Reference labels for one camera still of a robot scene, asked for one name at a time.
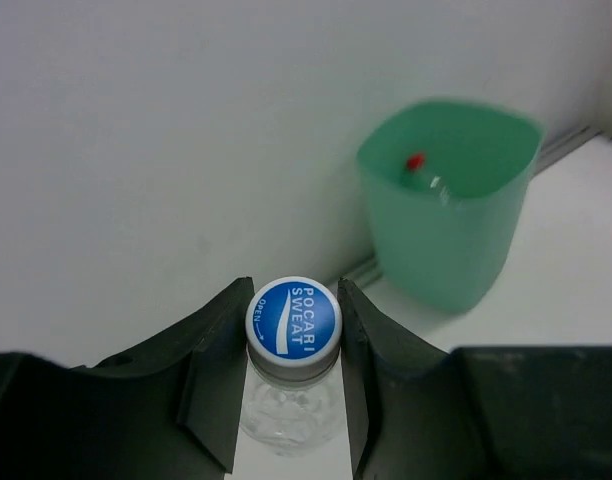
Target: red bottle cap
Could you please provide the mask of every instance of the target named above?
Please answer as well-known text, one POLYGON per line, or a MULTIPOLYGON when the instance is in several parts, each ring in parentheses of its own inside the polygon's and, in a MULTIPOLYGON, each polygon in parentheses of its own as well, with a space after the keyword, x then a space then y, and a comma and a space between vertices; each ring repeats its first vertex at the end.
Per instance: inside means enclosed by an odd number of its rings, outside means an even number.
POLYGON ((408 161, 406 162, 406 169, 407 170, 418 170, 424 165, 425 161, 426 161, 426 155, 424 155, 423 153, 416 153, 415 155, 410 157, 408 161))

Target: small bottle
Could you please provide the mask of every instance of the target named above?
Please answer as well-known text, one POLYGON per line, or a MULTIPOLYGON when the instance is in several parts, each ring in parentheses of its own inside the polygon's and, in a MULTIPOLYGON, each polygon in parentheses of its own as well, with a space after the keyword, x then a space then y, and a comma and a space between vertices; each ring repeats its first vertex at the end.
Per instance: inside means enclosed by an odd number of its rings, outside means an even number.
POLYGON ((450 190, 442 177, 429 170, 425 163, 426 156, 423 153, 410 157, 402 174, 402 185, 416 192, 436 196, 442 205, 447 205, 451 198, 450 190))
POLYGON ((345 424, 341 309, 304 277, 269 283, 246 313, 249 368, 240 426, 281 456, 323 445, 345 424))

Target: green container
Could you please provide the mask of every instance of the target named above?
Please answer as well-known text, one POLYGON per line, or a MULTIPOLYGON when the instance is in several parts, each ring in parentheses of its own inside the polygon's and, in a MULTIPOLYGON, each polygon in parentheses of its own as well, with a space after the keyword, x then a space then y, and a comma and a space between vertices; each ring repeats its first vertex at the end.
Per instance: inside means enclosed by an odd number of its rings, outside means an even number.
POLYGON ((453 99, 413 105, 378 128, 357 161, 384 275, 436 308, 474 307, 504 266, 541 140, 531 119, 453 99), (402 186, 418 152, 449 186, 448 205, 402 186))

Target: blue bottle cap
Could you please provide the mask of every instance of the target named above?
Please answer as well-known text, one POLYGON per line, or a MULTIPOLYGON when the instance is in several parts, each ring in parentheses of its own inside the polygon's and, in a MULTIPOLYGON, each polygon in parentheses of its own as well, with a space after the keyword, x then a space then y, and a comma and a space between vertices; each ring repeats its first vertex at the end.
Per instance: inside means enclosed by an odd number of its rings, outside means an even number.
POLYGON ((339 353, 342 315, 321 283, 285 277, 264 286, 246 312, 248 352, 257 371, 284 385, 318 380, 339 353))

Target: dark gray plastic part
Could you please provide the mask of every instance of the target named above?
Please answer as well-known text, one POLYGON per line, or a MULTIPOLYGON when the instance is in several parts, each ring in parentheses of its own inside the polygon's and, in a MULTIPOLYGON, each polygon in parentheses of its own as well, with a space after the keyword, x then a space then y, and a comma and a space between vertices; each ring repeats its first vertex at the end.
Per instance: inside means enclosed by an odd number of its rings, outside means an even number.
POLYGON ((612 478, 612 347, 445 354, 341 280, 353 477, 612 478))
POLYGON ((233 468, 253 282, 94 368, 0 354, 0 478, 217 480, 233 468))

